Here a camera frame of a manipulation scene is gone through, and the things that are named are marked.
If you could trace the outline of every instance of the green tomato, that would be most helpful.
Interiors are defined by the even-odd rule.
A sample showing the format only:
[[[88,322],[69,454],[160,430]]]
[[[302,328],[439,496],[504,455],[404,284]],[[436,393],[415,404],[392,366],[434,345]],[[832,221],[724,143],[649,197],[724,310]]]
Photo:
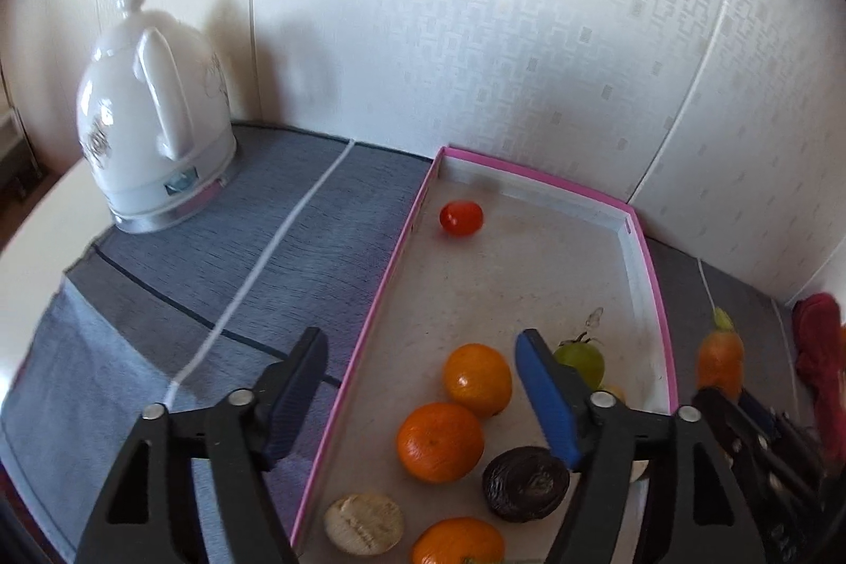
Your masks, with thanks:
[[[602,385],[605,358],[590,340],[582,340],[580,337],[578,340],[561,343],[553,356],[559,364],[575,368],[591,390],[598,390]]]

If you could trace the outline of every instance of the kettle base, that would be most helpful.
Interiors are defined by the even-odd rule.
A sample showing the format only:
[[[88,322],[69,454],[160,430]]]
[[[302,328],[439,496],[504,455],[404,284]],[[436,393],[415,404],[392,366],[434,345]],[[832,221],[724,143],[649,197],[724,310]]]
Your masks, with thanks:
[[[181,223],[204,209],[230,183],[237,172],[238,150],[235,150],[233,157],[223,171],[180,205],[172,206],[164,211],[131,217],[122,216],[112,211],[115,226],[130,235],[143,235],[175,226],[176,223]]]

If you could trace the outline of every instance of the metal bolt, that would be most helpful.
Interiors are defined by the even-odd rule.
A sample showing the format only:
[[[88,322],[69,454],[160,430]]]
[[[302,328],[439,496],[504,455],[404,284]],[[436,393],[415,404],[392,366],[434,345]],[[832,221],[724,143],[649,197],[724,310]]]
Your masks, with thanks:
[[[145,421],[155,421],[164,415],[165,408],[163,404],[156,402],[155,404],[148,404],[141,412],[141,417]]]
[[[232,406],[247,406],[250,402],[253,401],[253,391],[251,390],[236,390],[234,392],[230,392],[229,403]]]
[[[599,390],[591,395],[591,404],[593,406],[599,406],[602,409],[610,409],[616,403],[617,400],[614,398],[614,395],[604,390]]]
[[[680,406],[678,408],[678,417],[688,423],[696,423],[702,418],[702,414],[695,406]]]

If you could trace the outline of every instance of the blue gripper pad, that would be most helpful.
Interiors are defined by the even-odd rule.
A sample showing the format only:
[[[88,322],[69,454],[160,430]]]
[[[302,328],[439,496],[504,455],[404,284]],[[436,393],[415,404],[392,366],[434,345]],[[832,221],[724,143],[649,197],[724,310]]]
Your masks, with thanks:
[[[564,461],[571,471],[577,470],[584,458],[579,447],[577,419],[553,375],[559,378],[558,374],[569,375],[572,372],[578,377],[578,372],[559,364],[535,329],[524,330],[517,335],[514,359],[551,454]],[[584,391],[585,394],[590,393],[586,385]]]

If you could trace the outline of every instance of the cherry tomato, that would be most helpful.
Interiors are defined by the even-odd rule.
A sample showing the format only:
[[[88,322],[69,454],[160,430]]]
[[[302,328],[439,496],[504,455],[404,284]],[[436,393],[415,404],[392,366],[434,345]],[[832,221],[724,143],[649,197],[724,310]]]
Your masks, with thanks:
[[[464,237],[479,232],[485,215],[476,202],[458,199],[441,209],[441,226],[450,235]]]

